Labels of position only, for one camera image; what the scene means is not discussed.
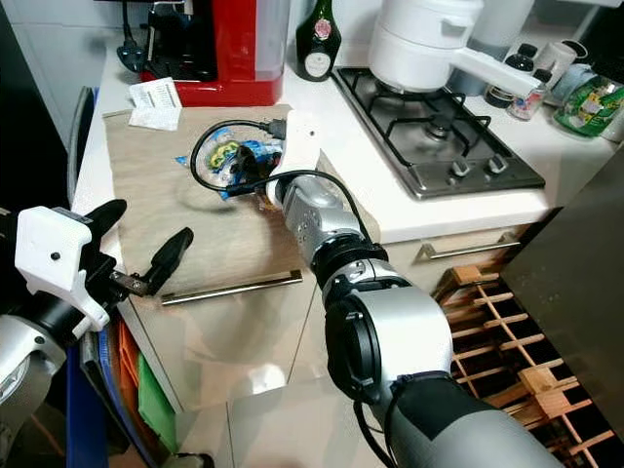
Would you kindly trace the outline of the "white cup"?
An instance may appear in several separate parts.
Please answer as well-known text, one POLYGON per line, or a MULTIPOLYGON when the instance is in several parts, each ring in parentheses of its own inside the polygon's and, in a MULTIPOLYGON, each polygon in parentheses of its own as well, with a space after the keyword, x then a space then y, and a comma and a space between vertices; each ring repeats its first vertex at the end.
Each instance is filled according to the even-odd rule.
POLYGON ((553 89, 558 81, 566 75, 568 67, 579 59, 586 59, 587 57, 587 48, 574 40, 552 41, 552 43, 543 46, 542 50, 536 54, 534 66, 550 72, 550 77, 545 81, 545 85, 553 89))

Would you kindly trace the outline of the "white kitchen counter cabinet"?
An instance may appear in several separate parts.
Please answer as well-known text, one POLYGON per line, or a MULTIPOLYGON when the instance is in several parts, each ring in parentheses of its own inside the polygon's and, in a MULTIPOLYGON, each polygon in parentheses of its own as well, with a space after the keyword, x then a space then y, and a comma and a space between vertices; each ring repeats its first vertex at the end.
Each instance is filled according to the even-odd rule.
MULTIPOLYGON (((76 213, 116 199, 102 119, 107 113, 130 112, 128 89, 137 81, 116 58, 117 44, 116 39, 108 41, 97 78, 97 108, 72 202, 76 213)), ((607 139, 571 136, 557 128, 548 108, 522 122, 502 108, 469 98, 468 110, 489 116, 491 132, 536 170, 545 186, 418 201, 371 142, 334 81, 306 82, 287 71, 277 105, 315 116, 322 133, 318 166, 347 184, 389 262, 425 291, 432 291, 447 269, 490 261, 503 250, 417 261, 420 246, 444 251, 494 244, 504 233, 519 238, 532 223, 573 199, 618 151, 618 144, 607 139)), ((125 263, 117 228, 105 245, 125 263)), ((174 410, 213 409, 295 380, 326 377, 320 290, 307 266, 300 272, 300 284, 177 306, 162 306, 160 292, 122 303, 121 321, 174 410)))

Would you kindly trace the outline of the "blue white snack packet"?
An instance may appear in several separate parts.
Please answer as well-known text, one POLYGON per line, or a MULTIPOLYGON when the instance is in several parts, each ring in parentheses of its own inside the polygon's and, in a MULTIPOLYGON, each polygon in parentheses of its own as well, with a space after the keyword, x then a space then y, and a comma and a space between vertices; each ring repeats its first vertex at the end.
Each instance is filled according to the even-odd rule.
POLYGON ((223 196, 226 186, 230 183, 231 168, 236 161, 249 161, 250 146, 278 146, 284 150, 284 144, 277 141, 258 141, 258 139, 235 139, 227 136, 211 136, 207 141, 207 150, 196 153, 199 162, 205 162, 204 168, 192 171, 199 174, 207 184, 215 186, 214 192, 222 200, 237 196, 223 196))

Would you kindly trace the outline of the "dark small bottle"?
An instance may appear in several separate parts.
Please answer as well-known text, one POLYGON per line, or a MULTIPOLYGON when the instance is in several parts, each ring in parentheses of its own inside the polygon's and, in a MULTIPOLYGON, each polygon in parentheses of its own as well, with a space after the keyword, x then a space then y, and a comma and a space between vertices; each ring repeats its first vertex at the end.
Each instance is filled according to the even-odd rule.
MULTIPOLYGON (((535 68, 535 55, 536 46, 533 44, 522 43, 513 54, 508 55, 508 57, 503 60, 504 65, 513 68, 513 70, 522 72, 527 79, 530 79, 534 88, 540 84, 540 82, 535 80, 535 77, 533 76, 535 68)), ((489 103, 490 106, 504 108, 511 105, 516 97, 517 94, 512 93, 512 91, 500 88, 498 85, 491 85, 490 88, 487 89, 487 93, 483 98, 486 99, 486 102, 489 103)))

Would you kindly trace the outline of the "green board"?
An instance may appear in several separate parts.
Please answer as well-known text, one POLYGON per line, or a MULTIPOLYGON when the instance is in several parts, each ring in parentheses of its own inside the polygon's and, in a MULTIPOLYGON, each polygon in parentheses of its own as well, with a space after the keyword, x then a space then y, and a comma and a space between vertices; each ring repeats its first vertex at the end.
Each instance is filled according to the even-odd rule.
POLYGON ((176 412, 170 405, 146 357, 139 356, 138 411, 144 423, 159 437, 161 445, 170 453, 178 452, 176 440, 176 412))

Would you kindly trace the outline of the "beige counter mat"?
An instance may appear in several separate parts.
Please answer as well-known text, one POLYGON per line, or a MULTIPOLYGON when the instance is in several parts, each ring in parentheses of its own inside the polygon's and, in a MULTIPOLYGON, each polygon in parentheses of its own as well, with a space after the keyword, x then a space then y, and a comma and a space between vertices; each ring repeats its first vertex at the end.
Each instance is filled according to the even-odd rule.
POLYGON ((285 119, 290 111, 288 105, 188 107, 174 131, 134 128, 128 111, 103 116, 113 196, 128 202, 117 224, 126 266, 146 272, 156 251, 188 227, 193 242, 161 294, 248 284, 306 267, 277 207, 264 205, 255 195, 221 200, 178 161, 190 155, 210 125, 231 119, 285 119))

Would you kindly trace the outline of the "black tall appliance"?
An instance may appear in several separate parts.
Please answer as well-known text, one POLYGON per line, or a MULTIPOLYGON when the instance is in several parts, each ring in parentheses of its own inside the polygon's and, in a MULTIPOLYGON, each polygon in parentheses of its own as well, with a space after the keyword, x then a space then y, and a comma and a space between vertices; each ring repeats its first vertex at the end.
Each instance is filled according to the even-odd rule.
POLYGON ((23 56, 6 6, 0 13, 0 205, 17 214, 28 207, 68 207, 68 153, 23 56))

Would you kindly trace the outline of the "white paper receipt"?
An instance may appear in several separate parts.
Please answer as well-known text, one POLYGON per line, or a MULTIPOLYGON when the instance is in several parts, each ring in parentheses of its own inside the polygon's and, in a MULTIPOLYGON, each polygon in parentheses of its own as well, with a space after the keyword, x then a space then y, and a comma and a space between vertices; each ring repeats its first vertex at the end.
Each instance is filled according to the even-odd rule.
POLYGON ((128 89, 134 104, 128 124, 133 128, 175 131, 181 120, 182 103, 171 77, 137 82, 128 89))

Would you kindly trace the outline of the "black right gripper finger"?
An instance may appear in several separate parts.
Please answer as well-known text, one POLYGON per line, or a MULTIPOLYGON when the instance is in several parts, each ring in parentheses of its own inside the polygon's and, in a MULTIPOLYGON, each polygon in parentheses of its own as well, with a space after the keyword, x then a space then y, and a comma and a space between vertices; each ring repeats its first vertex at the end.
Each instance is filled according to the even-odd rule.
POLYGON ((241 196, 254 193, 253 178, 258 176, 255 161, 236 161, 231 168, 230 183, 223 196, 241 196))

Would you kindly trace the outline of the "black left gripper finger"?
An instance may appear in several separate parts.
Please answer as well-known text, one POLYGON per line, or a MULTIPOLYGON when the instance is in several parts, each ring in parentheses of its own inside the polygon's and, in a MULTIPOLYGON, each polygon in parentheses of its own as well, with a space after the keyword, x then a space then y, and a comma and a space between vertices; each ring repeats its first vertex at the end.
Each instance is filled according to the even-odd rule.
POLYGON ((153 295, 161 290, 176 272, 182 262, 184 251, 192 242, 193 231, 190 227, 183 227, 156 251, 151 258, 150 267, 141 276, 141 281, 146 286, 144 295, 153 295))
POLYGON ((113 199, 82 215, 84 224, 91 233, 91 242, 98 244, 116 226, 127 209, 128 201, 113 199))

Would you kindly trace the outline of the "orange board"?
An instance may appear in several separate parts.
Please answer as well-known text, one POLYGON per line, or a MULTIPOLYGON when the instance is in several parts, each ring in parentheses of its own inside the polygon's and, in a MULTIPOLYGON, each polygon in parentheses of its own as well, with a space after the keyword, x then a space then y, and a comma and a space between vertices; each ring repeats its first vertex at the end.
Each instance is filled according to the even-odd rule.
POLYGON ((137 341, 131 334, 128 325, 125 322, 116 324, 117 330, 117 356, 119 356, 120 369, 122 374, 122 382, 126 388, 131 389, 134 394, 134 400, 137 401, 138 389, 141 388, 141 379, 138 373, 138 361, 141 357, 141 351, 137 346, 137 341))

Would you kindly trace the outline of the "clear small bottle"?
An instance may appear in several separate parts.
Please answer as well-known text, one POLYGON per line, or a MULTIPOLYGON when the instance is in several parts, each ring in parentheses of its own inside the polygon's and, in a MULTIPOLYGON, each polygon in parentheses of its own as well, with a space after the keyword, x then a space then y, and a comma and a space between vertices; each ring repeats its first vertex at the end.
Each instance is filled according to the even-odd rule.
POLYGON ((533 76, 539 81, 539 85, 524 97, 514 98, 511 105, 507 107, 508 115, 512 116, 513 119, 530 121, 533 119, 536 110, 542 106, 543 99, 547 97, 548 82, 552 74, 548 68, 538 68, 534 71, 533 76))

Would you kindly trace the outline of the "green wine bottle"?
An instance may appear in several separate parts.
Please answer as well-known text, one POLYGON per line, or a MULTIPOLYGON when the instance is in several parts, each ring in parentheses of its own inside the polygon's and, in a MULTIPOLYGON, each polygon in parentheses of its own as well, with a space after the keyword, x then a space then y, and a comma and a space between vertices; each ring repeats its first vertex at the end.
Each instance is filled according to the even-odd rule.
POLYGON ((295 75, 311 82, 329 79, 342 44, 333 0, 317 0, 308 17, 295 29, 294 37, 295 75))

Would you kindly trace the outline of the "green printed packet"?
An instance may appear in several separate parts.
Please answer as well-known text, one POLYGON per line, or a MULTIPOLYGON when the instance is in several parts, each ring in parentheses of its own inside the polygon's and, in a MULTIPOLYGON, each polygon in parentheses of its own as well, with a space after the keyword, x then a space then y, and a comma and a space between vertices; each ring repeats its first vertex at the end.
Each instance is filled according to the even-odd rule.
POLYGON ((577 137, 598 137, 624 103, 624 84, 597 75, 571 91, 554 121, 577 137))

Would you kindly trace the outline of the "red coffee machine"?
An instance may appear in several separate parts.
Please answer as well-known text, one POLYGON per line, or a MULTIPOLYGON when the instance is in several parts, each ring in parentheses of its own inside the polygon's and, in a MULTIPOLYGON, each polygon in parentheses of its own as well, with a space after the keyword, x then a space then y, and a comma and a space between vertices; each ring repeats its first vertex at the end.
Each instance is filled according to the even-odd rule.
POLYGON ((291 0, 137 0, 122 6, 117 59, 142 82, 173 79, 184 107, 268 106, 280 97, 291 0))

